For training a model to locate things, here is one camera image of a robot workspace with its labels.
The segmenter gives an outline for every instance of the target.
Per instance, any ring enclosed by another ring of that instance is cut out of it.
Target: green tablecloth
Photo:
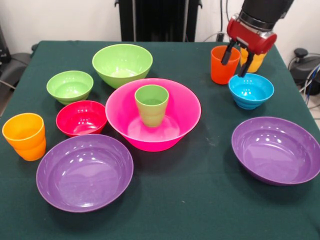
[[[46,91],[47,81],[67,70],[94,78],[89,100],[106,103],[113,91],[91,61],[113,42],[43,41],[0,120],[33,112],[45,122],[47,151],[65,140],[55,119],[63,107]],[[153,55],[148,77],[175,80],[198,96],[202,115],[195,129],[164,152],[131,146],[107,125],[103,134],[130,150],[134,177],[128,189],[101,210],[74,214],[49,205],[38,193],[40,161],[26,162],[0,138],[0,239],[60,240],[318,240],[320,177],[293,187],[266,185],[238,163],[231,135],[242,121],[275,116],[293,121],[320,140],[320,132],[273,48],[258,74],[274,85],[273,97],[255,110],[235,105],[227,86],[210,78],[216,43],[137,43]]]

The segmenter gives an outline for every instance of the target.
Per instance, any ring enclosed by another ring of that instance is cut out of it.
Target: bowl
[[[96,101],[73,102],[59,111],[55,123],[69,137],[99,134],[107,123],[105,106]]]
[[[259,107],[274,94],[274,86],[263,76],[247,73],[244,77],[230,78],[229,89],[235,103],[243,109]]]
[[[145,85],[159,85],[169,92],[165,116],[158,127],[143,124],[135,103],[135,92]],[[145,78],[116,89],[105,105],[110,125],[133,146],[147,152],[164,151],[174,146],[198,123],[201,106],[186,86],[168,79]]]
[[[93,78],[83,71],[64,71],[46,84],[48,93],[63,105],[86,100],[94,85]]]
[[[52,206],[85,213],[117,199],[128,187],[134,171],[128,149],[100,134],[68,138],[41,160],[36,185]]]
[[[92,59],[98,75],[114,89],[144,79],[153,63],[151,53],[133,44],[116,44],[99,50]]]
[[[237,126],[232,148],[255,178],[276,186],[297,185],[320,171],[320,146],[301,126],[276,117],[256,117]]]

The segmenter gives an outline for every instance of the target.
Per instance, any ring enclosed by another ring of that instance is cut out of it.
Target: light green bowl
[[[63,105],[86,100],[94,85],[93,78],[83,71],[64,71],[46,84],[48,93]]]
[[[144,79],[153,63],[151,53],[133,44],[116,44],[99,50],[92,58],[98,75],[111,87]]]

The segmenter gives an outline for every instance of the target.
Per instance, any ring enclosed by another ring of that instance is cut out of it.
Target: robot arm
[[[230,19],[227,33],[230,37],[221,63],[226,65],[232,47],[237,44],[248,51],[246,63],[239,77],[244,77],[253,61],[254,55],[268,52],[277,40],[272,32],[276,22],[283,19],[294,0],[244,0],[239,14]]]

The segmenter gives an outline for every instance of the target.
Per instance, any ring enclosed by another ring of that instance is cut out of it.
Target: green cup
[[[167,89],[155,84],[144,85],[138,88],[134,97],[144,125],[158,127],[165,117],[168,105]]]

